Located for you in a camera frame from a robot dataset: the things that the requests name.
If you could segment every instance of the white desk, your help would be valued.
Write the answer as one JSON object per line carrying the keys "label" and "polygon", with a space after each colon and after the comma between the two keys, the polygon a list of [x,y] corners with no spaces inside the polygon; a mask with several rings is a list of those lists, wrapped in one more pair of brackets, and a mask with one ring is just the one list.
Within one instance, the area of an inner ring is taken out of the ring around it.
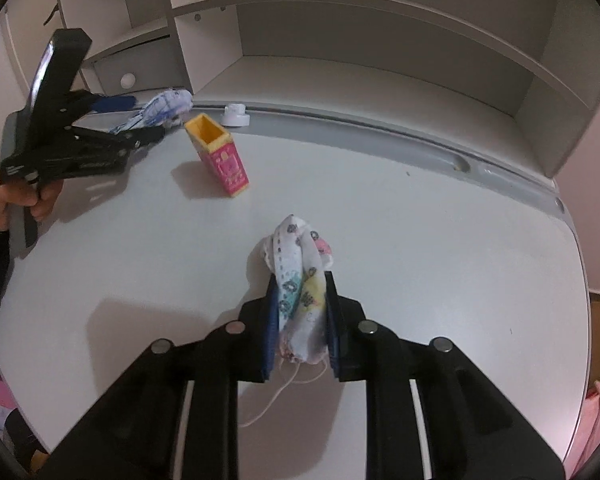
{"label": "white desk", "polygon": [[[564,222],[376,156],[235,140],[251,181],[237,198],[221,198],[180,130],[130,170],[122,193],[107,179],[67,182],[56,221],[16,261],[0,368],[49,449],[152,340],[202,338],[263,295],[254,248],[295,213],[333,248],[340,294],[403,338],[453,339],[564,457],[589,351],[586,286]],[[267,388],[242,394],[243,416]],[[364,427],[363,384],[325,374],[290,386],[241,430],[242,478],[364,478]]]}

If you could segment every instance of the human hand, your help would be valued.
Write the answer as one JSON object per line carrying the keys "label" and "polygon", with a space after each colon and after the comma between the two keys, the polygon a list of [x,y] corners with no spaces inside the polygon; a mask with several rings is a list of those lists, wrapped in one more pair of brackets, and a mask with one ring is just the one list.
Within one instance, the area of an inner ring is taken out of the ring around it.
{"label": "human hand", "polygon": [[3,186],[0,185],[0,231],[9,229],[7,204],[30,207],[31,215],[40,222],[51,213],[63,184],[62,180],[46,184],[40,190],[40,198],[36,190],[24,180],[14,180]]}

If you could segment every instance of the drawer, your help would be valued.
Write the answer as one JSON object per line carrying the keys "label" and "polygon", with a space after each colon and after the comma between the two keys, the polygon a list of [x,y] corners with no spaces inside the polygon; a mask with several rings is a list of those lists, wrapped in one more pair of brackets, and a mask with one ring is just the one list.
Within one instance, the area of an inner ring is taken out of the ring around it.
{"label": "drawer", "polygon": [[184,86],[170,41],[149,41],[96,61],[93,68],[104,93],[117,95]]}

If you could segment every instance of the pink and yellow box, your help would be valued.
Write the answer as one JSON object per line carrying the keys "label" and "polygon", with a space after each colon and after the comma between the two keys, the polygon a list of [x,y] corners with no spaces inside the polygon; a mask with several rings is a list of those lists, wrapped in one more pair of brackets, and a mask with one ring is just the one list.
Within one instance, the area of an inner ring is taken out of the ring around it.
{"label": "pink and yellow box", "polygon": [[207,114],[200,114],[184,125],[200,159],[230,196],[249,185],[234,138]]}

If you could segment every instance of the white string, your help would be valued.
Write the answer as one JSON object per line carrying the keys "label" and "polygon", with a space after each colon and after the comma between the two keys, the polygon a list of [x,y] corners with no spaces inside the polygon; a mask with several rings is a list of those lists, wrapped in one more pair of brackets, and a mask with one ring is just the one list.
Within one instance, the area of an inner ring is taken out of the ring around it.
{"label": "white string", "polygon": [[[317,381],[318,379],[320,379],[324,375],[324,373],[327,371],[327,368],[329,367],[329,365],[327,364],[327,361],[326,361],[326,356],[321,359],[321,362],[323,364],[322,371],[319,374],[317,374],[315,377],[305,380],[305,381],[295,381],[294,380],[296,378],[296,375],[298,374],[298,370],[300,369],[300,363],[293,363],[295,366],[295,369],[294,369],[294,372],[291,374],[291,377],[289,377],[285,381],[285,383],[276,390],[276,392],[273,394],[273,396],[269,399],[269,402],[264,407],[264,409],[259,414],[254,416],[253,418],[250,418],[250,420],[247,420],[246,422],[242,422],[242,423],[238,424],[238,428],[247,428],[254,422],[260,420],[264,416],[264,414],[267,413],[267,411],[273,405],[273,403],[276,402],[276,399],[282,393],[282,391],[290,384],[309,384],[309,383],[313,383],[314,381]],[[285,363],[284,359],[280,360],[280,364],[278,365],[278,370],[282,371],[282,365],[284,363]]]}

